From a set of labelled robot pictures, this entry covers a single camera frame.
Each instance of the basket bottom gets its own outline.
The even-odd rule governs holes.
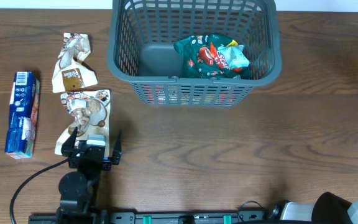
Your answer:
[[[140,51],[138,76],[182,77],[183,60],[171,43],[150,43]]]

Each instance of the green snack bag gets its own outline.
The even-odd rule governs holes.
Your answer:
[[[224,57],[219,58],[216,47],[237,45],[225,35],[192,35],[174,44],[183,59],[183,73],[187,78],[233,78],[238,74],[230,70]]]

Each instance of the cable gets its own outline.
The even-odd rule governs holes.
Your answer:
[[[15,216],[13,214],[13,205],[15,204],[15,199],[16,197],[18,196],[19,192],[23,189],[23,187],[28,184],[30,182],[30,180],[34,179],[34,177],[37,177],[38,175],[42,174],[43,172],[46,172],[50,169],[53,169],[55,167],[58,167],[66,162],[68,162],[69,158],[61,161],[61,162],[58,162],[56,163],[55,165],[52,165],[52,166],[48,166],[47,168],[44,168],[38,172],[36,172],[35,174],[31,175],[31,177],[27,178],[27,180],[25,180],[22,185],[19,186],[19,188],[16,190],[15,194],[13,195],[12,197],[12,200],[11,200],[11,204],[9,206],[9,215],[11,216],[11,222],[12,224],[16,224],[16,220],[15,220]]]
[[[243,221],[244,222],[244,220],[241,218],[241,216],[240,216],[240,209],[242,209],[242,208],[244,208],[244,206],[246,206],[246,205],[248,205],[249,203],[255,203],[255,204],[257,204],[257,205],[259,205],[260,207],[261,207],[261,209],[264,209],[258,202],[256,202],[256,201],[253,201],[253,200],[250,200],[250,201],[246,201],[246,202],[244,202],[240,207],[239,207],[239,210],[238,210],[238,216],[239,216],[239,219],[241,219],[241,221]]]

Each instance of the basket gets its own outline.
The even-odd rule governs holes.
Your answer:
[[[173,44],[203,34],[244,44],[251,79],[182,78]],[[114,0],[107,63],[148,104],[236,105],[281,72],[274,0]]]

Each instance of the wood grain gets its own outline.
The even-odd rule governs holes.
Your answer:
[[[142,103],[106,66],[111,11],[0,10],[0,223],[9,201],[34,172],[63,158],[55,141],[72,122],[52,93],[63,32],[91,36],[86,59],[113,92],[111,135],[123,131],[121,164],[105,173],[104,208],[138,211],[229,210],[243,201],[315,202],[325,191],[358,199],[358,13],[279,12],[283,72],[238,106],[156,107]],[[40,73],[34,157],[5,156],[15,71]],[[34,179],[15,213],[53,212],[60,166]]]

